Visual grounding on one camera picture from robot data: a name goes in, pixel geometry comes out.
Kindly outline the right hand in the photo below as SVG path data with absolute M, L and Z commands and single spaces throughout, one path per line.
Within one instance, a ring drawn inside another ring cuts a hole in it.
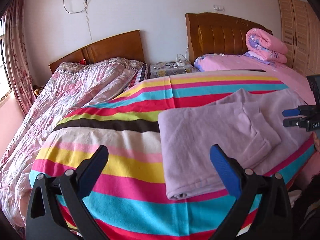
M 312 135 L 314 148 L 317 152 L 320 152 L 320 139 L 318 138 L 316 132 L 313 132 Z

